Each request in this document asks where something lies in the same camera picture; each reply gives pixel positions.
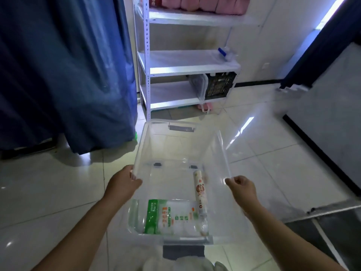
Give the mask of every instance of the black basket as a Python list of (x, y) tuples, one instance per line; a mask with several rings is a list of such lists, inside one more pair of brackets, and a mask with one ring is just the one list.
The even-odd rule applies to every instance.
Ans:
[(208, 77), (208, 87), (205, 92), (205, 100), (226, 97), (233, 85), (234, 78), (237, 76), (234, 72), (228, 72), (228, 74), (225, 72), (216, 73), (215, 76), (210, 76), (209, 73), (206, 75)]

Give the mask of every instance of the white tiled floor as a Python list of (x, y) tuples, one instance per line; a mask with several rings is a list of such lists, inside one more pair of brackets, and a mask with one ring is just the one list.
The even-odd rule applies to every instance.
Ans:
[[(277, 91), (278, 85), (235, 88), (210, 114), (196, 107), (152, 112), (152, 118), (187, 120), (220, 129), (233, 175), (255, 182), (259, 200), (278, 218), (345, 200), (345, 185), (283, 122), (282, 115), (303, 91)], [(138, 106), (138, 141), (146, 122)], [(99, 200), (110, 177), (133, 164), (136, 141), (120, 148), (72, 154), (63, 143), (52, 150), (0, 163), (0, 265), (2, 270), (33, 267)], [(133, 271), (161, 247), (125, 243), (119, 231), (121, 211), (114, 217), (91, 270)], [(134, 260), (132, 255), (139, 255)], [(241, 244), (205, 248), (212, 262), (230, 271), (279, 270), (250, 226)]]

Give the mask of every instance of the clear plastic storage box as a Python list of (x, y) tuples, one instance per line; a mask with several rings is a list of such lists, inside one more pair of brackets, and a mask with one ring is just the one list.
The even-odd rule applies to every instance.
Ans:
[[(196, 201), (193, 173), (205, 175), (207, 236), (145, 234), (148, 200)], [(133, 173), (143, 180), (125, 207), (125, 238), (142, 244), (208, 245), (242, 240), (247, 222), (224, 180), (230, 177), (219, 130), (201, 123), (150, 120), (145, 123)]]

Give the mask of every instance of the dark blue curtain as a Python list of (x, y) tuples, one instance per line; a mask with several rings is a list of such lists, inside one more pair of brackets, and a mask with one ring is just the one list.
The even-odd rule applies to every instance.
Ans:
[(135, 136), (123, 0), (0, 0), (0, 149), (63, 132), (73, 152)]
[(282, 80), (280, 88), (293, 84), (311, 87), (360, 31), (361, 0), (345, 0)]

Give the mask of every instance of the storage box handle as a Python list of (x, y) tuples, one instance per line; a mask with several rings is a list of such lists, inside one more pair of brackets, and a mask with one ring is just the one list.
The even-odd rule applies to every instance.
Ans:
[(195, 127), (189, 127), (189, 126), (178, 126), (178, 125), (168, 125), (169, 130), (174, 131), (183, 131), (183, 132), (194, 132)]

